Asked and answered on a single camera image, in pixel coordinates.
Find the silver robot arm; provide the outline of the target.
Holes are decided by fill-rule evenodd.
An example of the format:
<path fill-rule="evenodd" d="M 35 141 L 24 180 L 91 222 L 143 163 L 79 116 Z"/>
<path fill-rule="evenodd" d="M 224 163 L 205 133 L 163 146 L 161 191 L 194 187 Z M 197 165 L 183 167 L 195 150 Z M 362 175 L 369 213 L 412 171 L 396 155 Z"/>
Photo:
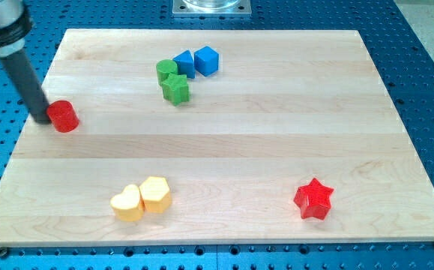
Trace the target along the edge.
<path fill-rule="evenodd" d="M 23 0 L 0 0 L 0 58 L 21 50 L 31 27 L 31 17 Z"/>

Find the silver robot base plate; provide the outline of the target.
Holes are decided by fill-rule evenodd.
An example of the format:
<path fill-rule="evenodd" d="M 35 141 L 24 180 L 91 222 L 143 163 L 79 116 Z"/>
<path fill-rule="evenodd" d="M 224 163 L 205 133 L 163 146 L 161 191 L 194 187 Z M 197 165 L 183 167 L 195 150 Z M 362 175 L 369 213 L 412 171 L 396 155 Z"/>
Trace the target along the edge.
<path fill-rule="evenodd" d="M 251 17 L 251 0 L 173 0 L 172 16 L 177 18 Z"/>

